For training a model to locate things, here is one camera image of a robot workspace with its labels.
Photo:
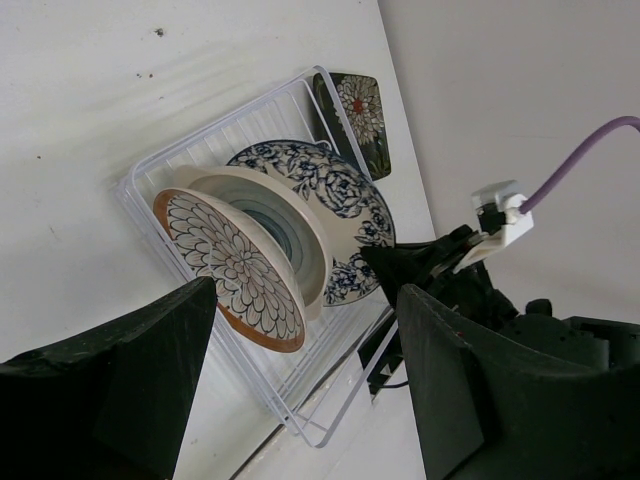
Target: black cable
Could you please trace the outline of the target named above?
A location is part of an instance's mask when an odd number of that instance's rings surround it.
[[[370,383],[370,385],[372,387],[376,387],[376,388],[389,388],[389,389],[393,389],[393,388],[402,388],[402,387],[406,387],[407,385],[409,385],[409,381],[406,382],[402,382],[402,383],[395,383],[393,385],[376,385],[375,383]]]

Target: bowl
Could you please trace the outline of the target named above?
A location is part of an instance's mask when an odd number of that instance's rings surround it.
[[[153,212],[195,275],[214,278],[218,306],[233,329],[277,352],[302,347],[302,294],[264,228],[228,203],[189,189],[162,190]]]
[[[379,285],[363,246],[395,246],[391,213],[378,189],[335,152],[299,140],[270,140],[237,153],[228,165],[269,175],[298,195],[329,238],[333,267],[324,304],[345,305]]]
[[[320,316],[333,256],[320,220],[304,200],[277,180],[247,168],[183,166],[174,180],[228,203],[269,232],[296,275],[305,319]]]

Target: ceramic dish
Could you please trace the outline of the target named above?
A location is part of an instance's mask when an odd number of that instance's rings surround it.
[[[187,189],[156,197],[153,212],[197,276],[212,276],[220,310],[240,334],[278,352],[304,343],[304,303],[273,238],[229,204]]]
[[[389,208],[376,187],[334,152],[297,140],[271,140],[239,152],[228,165],[275,178],[302,198],[324,227],[333,255],[325,305],[344,305],[378,286],[360,247],[395,245]]]
[[[380,180],[390,175],[391,157],[387,147],[387,132],[384,126],[378,81],[373,77],[362,75],[334,72],[330,75],[371,178]],[[342,119],[331,99],[324,77],[320,74],[313,77],[313,94],[340,150],[340,155],[349,165],[360,171],[358,160],[344,131]],[[329,140],[327,133],[324,125],[321,123],[316,125],[317,138]]]
[[[295,193],[264,173],[240,167],[176,170],[175,182],[246,213],[284,251],[305,303],[305,320],[320,316],[333,257],[318,217]]]

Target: white wall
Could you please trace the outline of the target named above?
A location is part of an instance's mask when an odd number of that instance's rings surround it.
[[[640,116],[640,2],[381,0],[438,234],[476,226],[470,193],[533,191],[602,123]],[[488,262],[522,307],[635,321],[640,135],[601,142]]]

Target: white wire dish rack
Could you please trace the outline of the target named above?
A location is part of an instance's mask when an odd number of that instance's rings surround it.
[[[173,172],[182,165],[225,165],[240,150],[265,140],[324,142],[338,151],[311,90],[310,82],[318,73],[324,77],[337,114],[342,119],[342,125],[346,126],[358,163],[362,171],[368,174],[329,73],[316,66],[221,120],[142,160],[119,183],[116,191],[119,200],[145,239],[177,278],[189,281],[195,275],[152,213],[151,205],[156,194],[173,185]],[[363,341],[366,334],[383,321],[389,312],[388,303],[380,289],[353,304],[323,308],[321,317],[307,324],[304,346],[295,353],[272,352],[250,342],[237,334],[220,312],[216,314],[213,335],[253,391],[279,421],[293,434],[300,434],[309,445],[322,447],[331,438],[356,390],[349,393],[344,401],[337,402],[339,407],[335,408],[335,415],[331,413],[327,416],[325,412],[323,421],[314,417],[318,409],[304,414],[302,406],[332,366],[358,339]],[[374,357],[369,367],[372,368],[376,361]],[[365,369],[363,377],[355,382],[355,387],[359,388],[364,383],[370,368]],[[332,386],[340,381],[339,377],[339,372],[334,374]],[[335,395],[332,388],[327,389],[321,402],[331,394]]]

